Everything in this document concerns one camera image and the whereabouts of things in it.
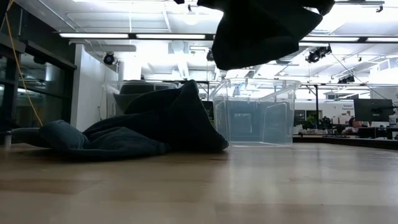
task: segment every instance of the yellow cable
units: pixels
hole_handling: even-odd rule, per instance
[[[8,7],[8,10],[10,10],[10,8],[11,8],[11,6],[12,6],[13,3],[14,3],[14,0],[11,0],[10,5],[9,5],[9,7]],[[18,56],[17,56],[17,53],[16,53],[16,51],[15,51],[15,46],[14,46],[14,40],[12,39],[12,35],[11,35],[11,27],[10,27],[10,23],[9,23],[9,21],[8,21],[8,10],[7,10],[7,12],[6,12],[6,23],[7,23],[7,28],[8,28],[8,34],[9,34],[9,36],[10,36],[12,51],[14,52],[14,57],[15,57],[15,61],[16,61],[16,63],[17,63],[18,72],[19,72],[19,75],[21,76],[22,84],[23,84],[23,86],[24,86],[24,88],[25,88],[25,92],[26,92],[27,99],[29,100],[30,106],[32,107],[33,112],[35,113],[35,116],[36,116],[36,118],[37,118],[37,121],[39,122],[40,127],[41,127],[41,126],[43,126],[42,120],[41,120],[40,117],[38,116],[38,114],[37,114],[37,112],[36,112],[36,109],[35,109],[35,107],[33,106],[32,100],[30,99],[29,93],[27,92],[27,88],[26,88],[26,84],[25,84],[25,79],[24,79],[24,76],[22,75],[21,67],[19,66]]]

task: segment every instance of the hardwood floor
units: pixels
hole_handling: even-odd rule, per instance
[[[0,223],[394,223],[398,152],[327,144],[71,162],[0,148]]]

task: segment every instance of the clear plastic storage bin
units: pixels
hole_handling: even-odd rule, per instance
[[[289,146],[298,81],[232,78],[211,94],[215,126],[233,146]]]
[[[177,83],[144,80],[108,82],[105,86],[108,118],[124,115],[130,102],[138,96],[155,90],[178,88]]]

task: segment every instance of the person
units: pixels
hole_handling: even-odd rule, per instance
[[[367,127],[361,121],[356,121],[355,118],[351,118],[348,121],[349,126],[341,132],[342,134],[357,133],[359,128]]]

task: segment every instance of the computer monitor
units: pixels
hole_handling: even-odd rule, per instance
[[[354,109],[356,121],[388,122],[394,114],[392,100],[355,99]]]

